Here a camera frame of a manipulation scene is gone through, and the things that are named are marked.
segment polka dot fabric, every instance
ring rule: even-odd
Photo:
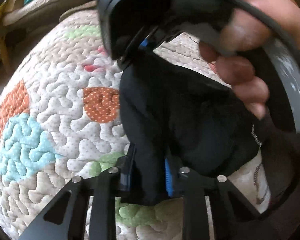
[[[119,91],[107,87],[83,89],[84,110],[91,120],[98,123],[111,122],[117,117]]]
[[[0,105],[0,137],[10,117],[29,113],[29,95],[23,80],[18,82]]]

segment black headphones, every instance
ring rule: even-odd
[[[275,34],[262,48],[238,54],[250,60],[268,85],[267,106],[276,127],[300,133],[300,51],[269,16],[243,0],[98,0],[104,46],[121,68],[145,38],[154,49],[184,31],[229,56],[217,42],[234,8],[248,12]]]

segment silver screw head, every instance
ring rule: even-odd
[[[111,173],[111,174],[115,174],[115,173],[117,173],[117,172],[119,171],[119,169],[118,169],[117,167],[112,167],[112,168],[110,168],[108,171],[109,171],[109,173]]]
[[[77,182],[80,182],[82,180],[82,177],[81,176],[74,176],[71,181],[74,182],[74,183],[77,183]]]
[[[227,181],[227,177],[225,175],[219,175],[217,177],[219,182],[226,182]]]
[[[190,169],[188,167],[181,167],[179,169],[179,171],[182,173],[182,174],[187,174],[190,172]]]

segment quilted blanket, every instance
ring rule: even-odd
[[[156,53],[221,82],[186,33]],[[96,11],[87,10],[56,26],[12,76],[0,96],[0,225],[12,239],[73,176],[97,176],[126,153],[121,74],[103,49]],[[261,153],[229,179],[260,212],[266,210],[270,192]],[[209,207],[208,198],[202,201]],[[115,212],[117,239],[181,239],[182,199],[147,207],[118,198]]]

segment hand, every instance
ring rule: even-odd
[[[290,0],[245,0],[277,21],[297,43],[300,49],[300,9]],[[227,50],[246,51],[260,47],[271,31],[250,14],[236,9],[230,23],[221,31],[220,42]],[[252,64],[239,56],[220,56],[212,47],[200,42],[201,56],[208,62],[215,61],[219,77],[232,86],[233,92],[246,108],[262,119],[266,114],[265,103],[269,89],[254,74]]]

